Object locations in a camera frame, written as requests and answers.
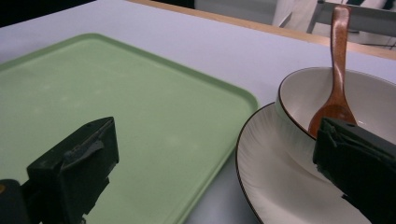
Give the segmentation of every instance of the white bowl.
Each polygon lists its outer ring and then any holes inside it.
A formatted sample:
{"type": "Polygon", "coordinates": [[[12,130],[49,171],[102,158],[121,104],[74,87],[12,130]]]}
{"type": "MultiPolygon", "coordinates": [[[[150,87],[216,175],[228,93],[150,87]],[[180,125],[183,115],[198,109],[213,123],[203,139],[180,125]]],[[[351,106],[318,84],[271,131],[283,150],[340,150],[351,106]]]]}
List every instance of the white bowl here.
{"type": "MultiPolygon", "coordinates": [[[[309,134],[312,117],[332,89],[331,68],[307,68],[288,75],[276,98],[279,126],[290,156],[306,171],[327,180],[312,162],[316,139],[309,134]]],[[[358,125],[396,144],[396,86],[386,80],[346,71],[346,100],[358,125]]]]}

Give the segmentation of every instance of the spoon handle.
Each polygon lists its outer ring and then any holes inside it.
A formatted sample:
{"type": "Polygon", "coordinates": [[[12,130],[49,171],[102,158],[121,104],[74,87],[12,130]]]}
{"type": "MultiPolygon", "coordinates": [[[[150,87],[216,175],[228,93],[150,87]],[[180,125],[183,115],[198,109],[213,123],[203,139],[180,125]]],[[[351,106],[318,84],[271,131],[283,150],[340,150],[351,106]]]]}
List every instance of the spoon handle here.
{"type": "Polygon", "coordinates": [[[344,77],[346,71],[347,29],[350,8],[346,5],[337,6],[332,14],[332,94],[333,99],[345,98],[344,77]]]}

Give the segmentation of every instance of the table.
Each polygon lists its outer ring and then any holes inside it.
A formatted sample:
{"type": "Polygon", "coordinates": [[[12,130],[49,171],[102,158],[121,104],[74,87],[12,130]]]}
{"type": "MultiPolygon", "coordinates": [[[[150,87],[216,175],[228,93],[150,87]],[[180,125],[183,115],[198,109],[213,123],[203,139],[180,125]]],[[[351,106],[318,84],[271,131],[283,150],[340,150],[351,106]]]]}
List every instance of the table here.
{"type": "MultiPolygon", "coordinates": [[[[326,37],[147,0],[97,0],[0,29],[0,63],[75,35],[99,33],[276,99],[289,73],[330,66],[326,37]]],[[[396,83],[396,52],[348,44],[347,68],[396,83]]],[[[186,223],[258,223],[239,186],[234,154],[186,223]]]]}

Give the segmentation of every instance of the spoon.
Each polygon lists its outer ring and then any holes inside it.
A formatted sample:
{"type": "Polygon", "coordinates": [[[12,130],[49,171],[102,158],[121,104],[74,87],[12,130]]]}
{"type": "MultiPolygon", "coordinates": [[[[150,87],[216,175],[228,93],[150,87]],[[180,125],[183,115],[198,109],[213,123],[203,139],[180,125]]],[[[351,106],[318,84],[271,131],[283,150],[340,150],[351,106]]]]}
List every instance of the spoon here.
{"type": "Polygon", "coordinates": [[[344,80],[346,73],[347,29],[349,25],[350,7],[339,5],[332,12],[332,93],[327,102],[318,110],[311,119],[308,131],[317,137],[321,119],[329,117],[342,119],[356,124],[356,120],[347,104],[344,93],[344,80]]]}

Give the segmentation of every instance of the bowl rim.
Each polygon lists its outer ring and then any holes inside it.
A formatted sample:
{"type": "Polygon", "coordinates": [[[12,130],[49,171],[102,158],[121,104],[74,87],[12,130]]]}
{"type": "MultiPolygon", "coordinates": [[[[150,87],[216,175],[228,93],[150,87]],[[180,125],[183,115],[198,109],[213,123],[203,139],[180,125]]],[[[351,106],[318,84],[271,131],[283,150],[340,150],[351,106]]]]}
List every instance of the bowl rim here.
{"type": "MultiPolygon", "coordinates": [[[[316,141],[317,138],[314,137],[308,130],[306,130],[297,120],[295,120],[294,117],[293,117],[293,116],[289,113],[289,111],[286,109],[286,107],[285,107],[285,105],[284,105],[284,103],[283,103],[283,101],[282,101],[282,97],[281,97],[281,94],[280,94],[280,93],[281,93],[281,89],[282,89],[283,83],[284,83],[284,82],[286,81],[286,79],[288,79],[289,77],[295,76],[296,74],[301,73],[301,72],[306,71],[306,70],[320,70],[320,69],[328,69],[330,72],[332,72],[332,67],[307,67],[307,68],[299,69],[299,70],[296,70],[296,71],[294,71],[294,72],[288,74],[286,77],[284,77],[284,78],[282,79],[280,85],[279,85],[279,88],[277,89],[277,100],[279,101],[279,104],[281,105],[281,107],[282,107],[283,111],[285,112],[285,114],[286,114],[286,115],[288,116],[288,118],[296,125],[296,127],[298,127],[301,131],[303,131],[303,133],[305,133],[308,137],[310,137],[310,138],[313,139],[314,141],[316,141]]],[[[393,88],[396,89],[396,84],[395,84],[395,83],[390,82],[390,81],[387,81],[387,80],[385,80],[385,79],[383,79],[383,78],[381,78],[381,77],[376,77],[376,76],[373,76],[373,75],[370,75],[370,74],[366,74],[366,73],[363,73],[363,72],[358,72],[358,71],[350,70],[350,69],[347,69],[346,71],[347,71],[347,72],[352,72],[352,73],[358,74],[358,75],[360,75],[360,76],[365,76],[365,77],[377,79],[378,81],[381,81],[381,82],[384,82],[384,83],[386,83],[386,84],[389,84],[389,85],[393,86],[393,88]]]]}

